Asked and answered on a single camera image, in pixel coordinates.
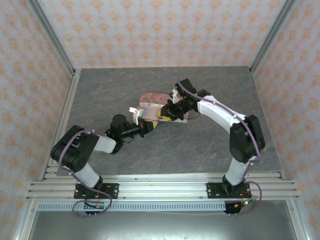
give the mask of orange patterned wall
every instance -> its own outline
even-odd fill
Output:
[[[11,240],[70,76],[26,0],[0,1],[0,15],[0,239]]]
[[[298,1],[255,82],[285,175],[298,180],[320,236],[319,0]]]
[[[75,68],[250,66],[285,0],[40,0]]]

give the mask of gray marble surface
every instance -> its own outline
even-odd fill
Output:
[[[153,67],[83,69],[75,93],[67,130],[73,125],[92,126],[97,109],[106,103],[135,107],[143,92],[169,93],[178,79],[189,78],[220,102],[244,115],[259,118],[266,147],[263,161],[251,171],[275,171],[281,166],[248,67]],[[99,112],[97,128],[109,129],[115,114],[126,110],[108,107]],[[189,118],[198,113],[190,112]],[[226,172],[232,156],[228,133],[207,116],[187,123],[160,122],[155,130],[124,144],[112,155],[93,152],[90,165],[100,175]]]

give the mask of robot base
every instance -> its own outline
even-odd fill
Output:
[[[250,199],[250,185],[249,183],[241,184],[236,190],[227,194],[222,186],[222,182],[208,182],[206,184],[206,192],[208,199]]]
[[[101,192],[109,194],[112,199],[117,199],[119,192],[119,183],[103,183]],[[108,199],[105,195],[99,195],[98,197],[96,196],[96,192],[87,189],[82,184],[77,183],[75,185],[73,196],[74,199]]]

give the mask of patterned wallpaper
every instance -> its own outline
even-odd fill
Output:
[[[40,0],[75,68],[250,66],[285,0]]]
[[[255,76],[286,177],[320,236],[320,1],[300,0]]]
[[[0,239],[11,240],[70,77],[26,0],[0,1],[0,42]]]

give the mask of wall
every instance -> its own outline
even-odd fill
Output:
[[[11,240],[70,76],[26,0],[0,2],[0,32],[0,238]]]
[[[285,175],[320,236],[320,2],[300,0],[255,76]]]
[[[75,68],[250,66],[285,0],[40,0]]]

